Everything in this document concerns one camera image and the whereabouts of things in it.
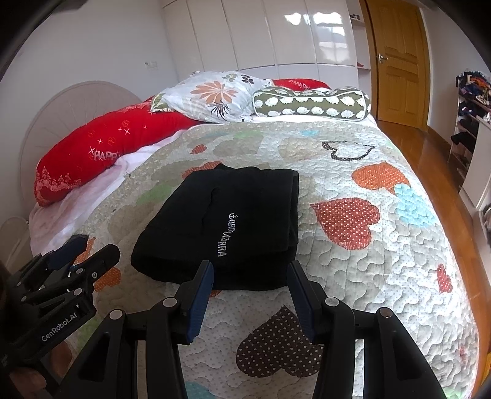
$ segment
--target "quilted bedspread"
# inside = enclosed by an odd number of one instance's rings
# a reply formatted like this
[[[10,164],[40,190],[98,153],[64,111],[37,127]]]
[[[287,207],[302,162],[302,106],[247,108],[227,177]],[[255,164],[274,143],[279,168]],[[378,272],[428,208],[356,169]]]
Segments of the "quilted bedspread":
[[[203,125],[157,151],[79,230],[90,236],[82,258],[114,243],[121,260],[96,284],[97,315],[69,339],[76,352],[110,310],[142,311],[175,293],[133,269],[133,246],[185,176],[220,162],[297,170],[297,260],[309,279],[352,308],[393,309],[447,396],[470,396],[478,332],[441,223],[394,144],[347,122]],[[180,347],[190,399],[310,398],[321,352],[301,333],[287,287],[213,291],[199,336]],[[363,368],[358,341],[354,398]]]

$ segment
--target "screw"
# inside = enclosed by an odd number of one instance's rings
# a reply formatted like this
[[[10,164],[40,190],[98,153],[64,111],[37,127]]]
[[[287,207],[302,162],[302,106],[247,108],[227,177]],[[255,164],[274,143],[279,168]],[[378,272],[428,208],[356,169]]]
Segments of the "screw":
[[[392,310],[390,310],[389,308],[381,308],[380,314],[385,318],[390,318],[394,313],[392,313]]]
[[[325,303],[327,306],[338,306],[339,305],[339,299],[334,298],[333,296],[329,296],[326,298]]]
[[[164,299],[162,305],[164,305],[166,308],[172,308],[173,306],[177,305],[177,299],[173,296],[169,296],[168,298]]]
[[[123,312],[119,309],[115,309],[111,313],[109,313],[109,317],[112,320],[118,320],[119,318],[121,318],[122,315],[123,315]]]

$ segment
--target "wall outlet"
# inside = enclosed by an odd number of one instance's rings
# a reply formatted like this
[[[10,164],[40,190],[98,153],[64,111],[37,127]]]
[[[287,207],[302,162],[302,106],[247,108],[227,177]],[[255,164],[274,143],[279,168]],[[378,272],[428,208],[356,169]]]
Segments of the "wall outlet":
[[[158,69],[157,61],[146,61],[145,62],[145,68],[147,68],[149,71],[154,70],[154,69]]]

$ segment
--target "human hand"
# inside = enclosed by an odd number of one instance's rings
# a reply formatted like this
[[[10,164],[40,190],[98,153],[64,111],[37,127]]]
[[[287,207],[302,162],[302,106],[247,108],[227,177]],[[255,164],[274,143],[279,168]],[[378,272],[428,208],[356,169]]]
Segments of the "human hand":
[[[72,352],[65,341],[52,349],[50,365],[58,376],[65,376],[71,361]],[[26,367],[15,369],[10,373],[10,379],[25,399],[36,399],[37,392],[46,386],[46,380],[39,372]]]

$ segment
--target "floral pillow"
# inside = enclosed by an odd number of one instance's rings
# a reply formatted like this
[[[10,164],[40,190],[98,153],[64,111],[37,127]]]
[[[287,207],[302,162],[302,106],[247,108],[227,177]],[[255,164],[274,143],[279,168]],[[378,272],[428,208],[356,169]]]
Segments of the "floral pillow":
[[[157,94],[151,110],[176,110],[191,119],[212,123],[250,121],[254,113],[252,95],[272,85],[271,79],[234,71],[197,73]]]
[[[315,115],[360,121],[368,116],[371,107],[368,96],[356,87],[293,91],[272,86],[254,93],[258,116]]]

